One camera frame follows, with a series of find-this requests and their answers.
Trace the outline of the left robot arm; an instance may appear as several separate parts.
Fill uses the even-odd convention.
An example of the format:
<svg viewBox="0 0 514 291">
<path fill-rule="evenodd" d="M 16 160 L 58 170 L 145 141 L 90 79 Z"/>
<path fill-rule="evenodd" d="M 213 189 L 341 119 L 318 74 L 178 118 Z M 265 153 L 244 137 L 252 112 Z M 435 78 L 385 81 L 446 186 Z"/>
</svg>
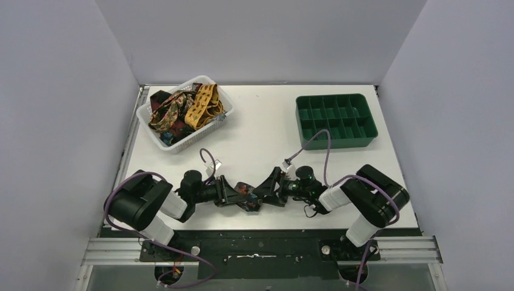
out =
<svg viewBox="0 0 514 291">
<path fill-rule="evenodd" d="M 104 203 L 104 216 L 123 222 L 141 238 L 156 241 L 157 255 L 170 261 L 177 257 L 179 243 L 173 239 L 175 231 L 158 217 L 158 212 L 186 222 L 197 204 L 213 202 L 222 207 L 246 200 L 223 175 L 207 184 L 199 171 L 189 170 L 184 173 L 176 192 L 159 174 L 139 170 L 109 194 Z"/>
</svg>

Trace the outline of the dark blue floral tie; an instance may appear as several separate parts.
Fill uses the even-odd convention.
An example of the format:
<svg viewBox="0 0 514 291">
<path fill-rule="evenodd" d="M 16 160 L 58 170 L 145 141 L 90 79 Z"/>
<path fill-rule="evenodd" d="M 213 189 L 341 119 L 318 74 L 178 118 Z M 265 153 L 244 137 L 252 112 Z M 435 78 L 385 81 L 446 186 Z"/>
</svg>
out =
<svg viewBox="0 0 514 291">
<path fill-rule="evenodd" d="M 258 212 L 262 206 L 262 197 L 254 193 L 255 188 L 245 182 L 237 182 L 234 190 L 242 197 L 236 205 L 246 212 Z"/>
</svg>

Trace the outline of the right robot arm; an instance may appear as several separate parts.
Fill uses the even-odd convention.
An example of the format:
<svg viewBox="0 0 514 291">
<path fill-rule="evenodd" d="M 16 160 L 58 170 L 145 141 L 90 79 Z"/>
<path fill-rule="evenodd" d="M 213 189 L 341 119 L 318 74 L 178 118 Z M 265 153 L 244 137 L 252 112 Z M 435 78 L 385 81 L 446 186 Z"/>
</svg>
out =
<svg viewBox="0 0 514 291">
<path fill-rule="evenodd" d="M 366 245 L 380 230 L 399 220 L 400 210 L 410 201 L 407 190 L 370 164 L 332 186 L 319 181 L 310 166 L 301 166 L 293 177 L 279 167 L 251 191 L 263 203 L 285 206 L 292 198 L 327 215 L 349 204 L 359 216 L 342 236 L 355 247 Z"/>
</svg>

